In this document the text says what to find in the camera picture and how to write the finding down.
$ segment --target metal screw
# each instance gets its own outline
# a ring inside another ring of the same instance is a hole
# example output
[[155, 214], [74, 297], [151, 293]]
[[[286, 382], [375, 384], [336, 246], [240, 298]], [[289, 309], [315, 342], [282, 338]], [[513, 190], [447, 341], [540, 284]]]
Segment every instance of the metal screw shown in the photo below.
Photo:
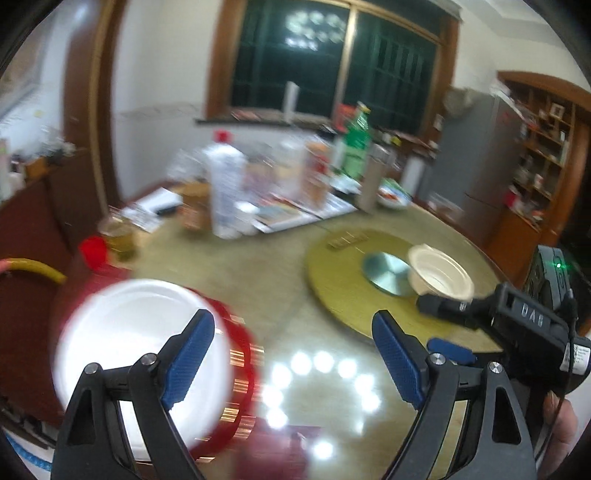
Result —
[[99, 364], [91, 363], [91, 364], [88, 364], [84, 367], [84, 373], [86, 375], [92, 375], [92, 374], [95, 374], [98, 369], [99, 369]]
[[140, 360], [142, 365], [149, 367], [150, 365], [154, 365], [156, 363], [156, 354], [155, 353], [146, 353]]
[[503, 371], [503, 366], [499, 362], [489, 363], [488, 368], [490, 368], [491, 372], [494, 374], [500, 374]]
[[445, 363], [445, 357], [441, 353], [432, 353], [429, 355], [429, 360], [434, 365], [443, 365]]

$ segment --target green bottle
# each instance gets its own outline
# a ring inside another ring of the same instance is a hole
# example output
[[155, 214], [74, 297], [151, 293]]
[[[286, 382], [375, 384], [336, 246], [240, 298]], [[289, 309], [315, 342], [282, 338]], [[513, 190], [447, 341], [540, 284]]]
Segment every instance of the green bottle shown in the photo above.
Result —
[[355, 118], [349, 126], [345, 136], [345, 160], [343, 172], [352, 179], [359, 180], [365, 171], [365, 157], [369, 146], [369, 124], [367, 108], [361, 102], [357, 103]]

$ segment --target person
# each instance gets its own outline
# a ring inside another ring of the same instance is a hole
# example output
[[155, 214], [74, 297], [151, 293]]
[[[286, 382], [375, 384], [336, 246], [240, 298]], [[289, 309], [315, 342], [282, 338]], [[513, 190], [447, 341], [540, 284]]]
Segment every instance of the person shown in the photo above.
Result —
[[[544, 399], [543, 415], [544, 422], [550, 425], [554, 419], [559, 399], [555, 393], [550, 392]], [[574, 413], [573, 406], [568, 400], [562, 404], [552, 438], [538, 469], [538, 480], [548, 478], [564, 461], [570, 453], [570, 444], [577, 434], [578, 420]]]

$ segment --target plate of food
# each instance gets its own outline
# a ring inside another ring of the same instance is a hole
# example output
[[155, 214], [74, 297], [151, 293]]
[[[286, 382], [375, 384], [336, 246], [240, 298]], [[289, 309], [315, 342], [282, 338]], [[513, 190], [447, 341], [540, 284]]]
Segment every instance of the plate of food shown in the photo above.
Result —
[[401, 210], [407, 208], [412, 199], [395, 180], [385, 179], [378, 190], [378, 202], [387, 208]]

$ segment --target gray refrigerator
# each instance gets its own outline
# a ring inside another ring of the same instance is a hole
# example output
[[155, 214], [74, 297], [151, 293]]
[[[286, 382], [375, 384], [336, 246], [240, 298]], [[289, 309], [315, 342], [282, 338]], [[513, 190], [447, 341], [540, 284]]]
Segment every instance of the gray refrigerator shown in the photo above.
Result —
[[503, 209], [522, 151], [522, 119], [504, 100], [483, 95], [459, 118], [446, 118], [439, 153], [419, 198], [432, 192], [464, 211], [459, 226], [485, 244]]

